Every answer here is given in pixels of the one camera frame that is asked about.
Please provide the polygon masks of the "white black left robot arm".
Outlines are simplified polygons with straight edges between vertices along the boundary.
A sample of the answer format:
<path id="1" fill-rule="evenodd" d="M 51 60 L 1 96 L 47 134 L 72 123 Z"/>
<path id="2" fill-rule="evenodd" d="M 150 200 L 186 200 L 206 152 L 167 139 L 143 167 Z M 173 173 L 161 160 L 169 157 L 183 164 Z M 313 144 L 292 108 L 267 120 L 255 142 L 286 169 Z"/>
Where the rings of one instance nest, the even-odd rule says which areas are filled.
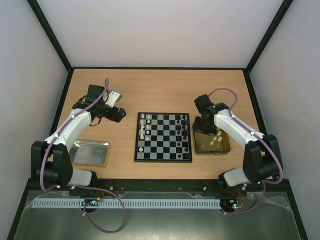
<path id="1" fill-rule="evenodd" d="M 106 118 L 119 123 L 125 116 L 123 108 L 115 106 L 122 93 L 104 86 L 89 85 L 87 94 L 73 106 L 68 118 L 44 141 L 31 146 L 31 178 L 44 192 L 64 186 L 89 186 L 94 172 L 73 167 L 70 150 L 80 133 L 94 119 Z"/>

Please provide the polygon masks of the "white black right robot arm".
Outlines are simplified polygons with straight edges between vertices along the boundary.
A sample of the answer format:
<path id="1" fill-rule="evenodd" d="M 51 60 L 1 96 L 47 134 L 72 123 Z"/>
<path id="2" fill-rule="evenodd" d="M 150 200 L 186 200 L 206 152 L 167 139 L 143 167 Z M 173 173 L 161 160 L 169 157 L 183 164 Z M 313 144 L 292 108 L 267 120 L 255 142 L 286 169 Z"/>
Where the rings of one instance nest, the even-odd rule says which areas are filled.
<path id="1" fill-rule="evenodd" d="M 278 139 L 254 130 L 234 115 L 223 102 L 214 104 L 207 94 L 194 100 L 199 112 L 192 124 L 194 150 L 197 155 L 227 154 L 229 139 L 244 150 L 242 166 L 218 176 L 217 188 L 229 196 L 245 184 L 278 184 L 283 179 L 283 163 Z"/>

